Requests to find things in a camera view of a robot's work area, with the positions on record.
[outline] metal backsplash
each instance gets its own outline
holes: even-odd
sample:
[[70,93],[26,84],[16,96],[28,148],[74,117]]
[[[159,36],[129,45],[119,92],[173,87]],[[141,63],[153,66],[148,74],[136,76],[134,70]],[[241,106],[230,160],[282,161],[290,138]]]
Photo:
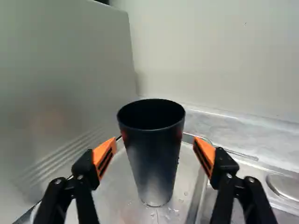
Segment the metal backsplash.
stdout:
[[94,1],[0,7],[0,209],[12,223],[135,99],[128,16]]

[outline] stainless steel sink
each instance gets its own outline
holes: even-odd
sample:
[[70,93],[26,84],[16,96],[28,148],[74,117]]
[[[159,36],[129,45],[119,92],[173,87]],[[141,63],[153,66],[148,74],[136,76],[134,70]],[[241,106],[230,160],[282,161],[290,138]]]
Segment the stainless steel sink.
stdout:
[[[194,156],[192,141],[192,135],[184,134],[173,197],[168,204],[159,208],[147,206],[138,198],[123,142],[118,141],[119,152],[93,194],[101,224],[208,224],[217,191],[208,184]],[[292,181],[299,180],[299,174],[263,164],[256,157],[229,152],[240,165],[238,177],[250,175],[260,180],[278,223],[298,224],[299,200]],[[74,202],[69,207],[65,223],[78,223]],[[237,200],[232,223],[245,223]]]
[[[269,202],[273,207],[274,214],[279,224],[298,224],[299,223],[299,203],[296,197],[297,191],[292,189],[299,189],[299,185],[296,184],[296,180],[299,179],[297,173],[283,170],[280,168],[272,167],[267,164],[262,164],[251,159],[250,156],[231,154],[231,156],[239,163],[240,170],[237,176],[243,178],[244,176],[254,176],[262,183],[263,188],[267,194]],[[275,175],[277,180],[281,182],[269,183],[269,176]],[[208,224],[212,215],[214,203],[216,201],[217,191],[214,190],[210,184],[206,189],[205,197],[203,199],[203,211],[200,222],[201,224]],[[243,210],[237,199],[234,201],[232,221],[233,224],[244,224]]]

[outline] white wall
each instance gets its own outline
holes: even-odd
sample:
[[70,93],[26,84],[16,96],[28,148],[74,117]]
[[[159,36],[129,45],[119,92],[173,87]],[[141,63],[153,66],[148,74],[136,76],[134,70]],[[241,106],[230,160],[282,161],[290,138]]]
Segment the white wall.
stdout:
[[111,0],[139,94],[299,122],[299,1]]

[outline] dark metal tumbler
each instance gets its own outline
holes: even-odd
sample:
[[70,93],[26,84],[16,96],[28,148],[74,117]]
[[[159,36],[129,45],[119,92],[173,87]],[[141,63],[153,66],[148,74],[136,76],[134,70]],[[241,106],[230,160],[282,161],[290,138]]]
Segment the dark metal tumbler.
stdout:
[[144,99],[118,114],[140,199],[161,206],[171,199],[178,166],[185,110],[165,99]]

